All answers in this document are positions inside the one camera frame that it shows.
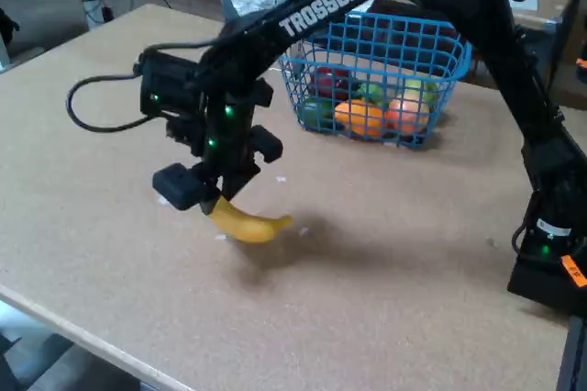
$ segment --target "cork table surface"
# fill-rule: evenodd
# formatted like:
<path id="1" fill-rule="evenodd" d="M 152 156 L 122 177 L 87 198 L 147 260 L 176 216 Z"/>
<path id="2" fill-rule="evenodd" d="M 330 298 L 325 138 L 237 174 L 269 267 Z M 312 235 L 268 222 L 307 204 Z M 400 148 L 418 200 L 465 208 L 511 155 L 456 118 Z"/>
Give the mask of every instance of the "cork table surface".
<path id="1" fill-rule="evenodd" d="M 158 201 L 152 174 L 194 162 L 162 122 L 100 136 L 67 118 L 77 80 L 218 31 L 146 6 L 0 76 L 0 298 L 162 390 L 554 389 L 566 318 L 505 289 L 530 186 L 494 90 L 459 84 L 410 151 L 302 131 L 267 72 L 256 119 L 285 151 L 235 204 L 294 224 L 252 248 Z M 134 119 L 138 87 L 76 108 Z M 587 147 L 585 115 L 566 116 Z"/>

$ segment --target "blue wire basket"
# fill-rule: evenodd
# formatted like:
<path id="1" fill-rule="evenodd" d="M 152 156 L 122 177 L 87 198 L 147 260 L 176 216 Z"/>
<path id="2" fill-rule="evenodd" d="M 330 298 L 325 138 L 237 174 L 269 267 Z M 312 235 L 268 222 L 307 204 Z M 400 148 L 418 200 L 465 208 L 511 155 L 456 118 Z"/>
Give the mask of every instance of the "blue wire basket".
<path id="1" fill-rule="evenodd" d="M 410 147 L 430 136 L 470 61 L 448 22 L 360 12 L 279 60 L 304 128 Z"/>

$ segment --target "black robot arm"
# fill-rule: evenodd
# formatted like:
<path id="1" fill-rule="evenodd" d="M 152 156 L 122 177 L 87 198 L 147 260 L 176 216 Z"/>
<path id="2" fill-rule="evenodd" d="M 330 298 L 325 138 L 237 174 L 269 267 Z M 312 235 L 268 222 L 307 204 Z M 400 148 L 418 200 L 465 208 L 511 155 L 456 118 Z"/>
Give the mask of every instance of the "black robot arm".
<path id="1" fill-rule="evenodd" d="M 169 46 L 146 49 L 135 69 L 143 77 L 141 111 L 166 117 L 168 134 L 202 157 L 189 170 L 176 163 L 156 173 L 155 189 L 178 209 L 200 204 L 209 213 L 220 195 L 232 198 L 260 171 L 255 151 L 265 162 L 277 160 L 281 142 L 251 126 L 255 106 L 271 104 L 272 89 L 260 76 L 296 41 L 365 1 L 287 0 L 241 17 L 198 63 L 161 52 Z M 508 1 L 415 1 L 442 11 L 481 53 L 523 134 L 534 191 L 513 238 L 510 291 L 587 316 L 587 159 L 549 101 Z"/>

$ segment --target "table leg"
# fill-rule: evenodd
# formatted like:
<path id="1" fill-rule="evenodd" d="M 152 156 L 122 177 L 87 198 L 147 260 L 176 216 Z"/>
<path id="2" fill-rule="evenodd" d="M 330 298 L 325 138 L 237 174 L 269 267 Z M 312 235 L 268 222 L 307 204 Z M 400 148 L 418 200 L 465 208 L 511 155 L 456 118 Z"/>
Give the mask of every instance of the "table leg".
<path id="1" fill-rule="evenodd" d="M 102 0 L 84 1 L 83 11 L 85 12 L 85 20 L 88 24 L 88 29 L 93 30 L 104 24 L 104 18 L 102 17 Z"/>
<path id="2" fill-rule="evenodd" d="M 20 388 L 3 354 L 0 354 L 0 384 L 5 391 L 17 391 Z"/>
<path id="3" fill-rule="evenodd" d="M 570 318 L 569 334 L 560 363 L 557 391 L 579 391 L 587 386 L 587 325 L 585 319 Z"/>
<path id="4" fill-rule="evenodd" d="M 10 65 L 10 58 L 8 57 L 8 51 L 2 38 L 0 38 L 0 73 L 8 68 Z"/>
<path id="5" fill-rule="evenodd" d="M 554 42 L 552 44 L 552 52 L 550 53 L 550 65 L 547 82 L 547 88 L 550 91 L 554 78 L 559 70 L 560 60 L 562 59 L 562 53 L 565 50 L 567 42 L 569 41 L 570 31 L 574 23 L 575 17 L 579 13 L 579 4 L 581 0 L 570 0 L 562 13 L 562 20 L 557 25 L 557 31 L 554 36 Z"/>

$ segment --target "banana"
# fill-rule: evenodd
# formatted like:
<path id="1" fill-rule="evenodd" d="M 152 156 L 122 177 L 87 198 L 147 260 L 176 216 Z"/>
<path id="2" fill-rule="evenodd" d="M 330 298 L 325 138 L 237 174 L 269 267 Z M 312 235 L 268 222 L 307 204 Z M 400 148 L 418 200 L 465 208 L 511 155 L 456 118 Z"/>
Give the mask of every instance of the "banana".
<path id="1" fill-rule="evenodd" d="M 248 243 L 271 241 L 277 233 L 292 223 L 292 217 L 264 218 L 249 215 L 232 206 L 223 196 L 218 198 L 210 214 L 216 226 L 232 238 Z"/>

